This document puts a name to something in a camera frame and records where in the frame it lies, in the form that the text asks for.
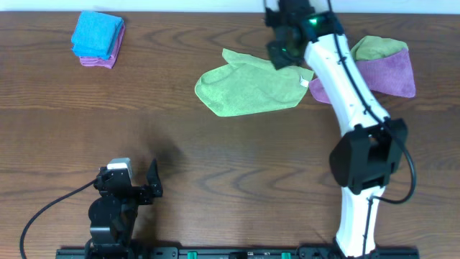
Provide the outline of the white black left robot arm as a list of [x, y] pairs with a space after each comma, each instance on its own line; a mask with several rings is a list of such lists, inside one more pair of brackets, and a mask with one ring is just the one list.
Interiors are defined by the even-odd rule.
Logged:
[[93, 184], [101, 197], [88, 210], [91, 239], [86, 243], [85, 258], [148, 258], [149, 250], [132, 233], [141, 205], [150, 205], [163, 195], [153, 160], [146, 173], [147, 183], [133, 186], [129, 158], [114, 158], [101, 167]]

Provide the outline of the light green cloth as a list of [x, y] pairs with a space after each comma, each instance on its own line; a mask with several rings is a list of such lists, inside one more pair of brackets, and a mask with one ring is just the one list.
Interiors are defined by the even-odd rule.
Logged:
[[276, 70], [249, 54], [222, 50], [226, 65], [204, 73], [196, 96], [217, 116], [236, 117], [297, 106], [308, 90], [313, 71], [298, 66]]

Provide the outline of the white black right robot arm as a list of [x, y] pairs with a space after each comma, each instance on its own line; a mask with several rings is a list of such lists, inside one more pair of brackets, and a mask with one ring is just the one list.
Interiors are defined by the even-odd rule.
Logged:
[[335, 112], [341, 139], [329, 155], [333, 177], [341, 187], [341, 221], [333, 247], [307, 247], [301, 258], [418, 258], [415, 248], [377, 247], [374, 226], [378, 204], [390, 176], [402, 158], [410, 169], [408, 194], [413, 195], [416, 172], [405, 141], [403, 119], [392, 119], [369, 90], [332, 10], [316, 12], [309, 1], [277, 1], [266, 6], [264, 23], [275, 40], [267, 44], [275, 69], [305, 62], [322, 83]]

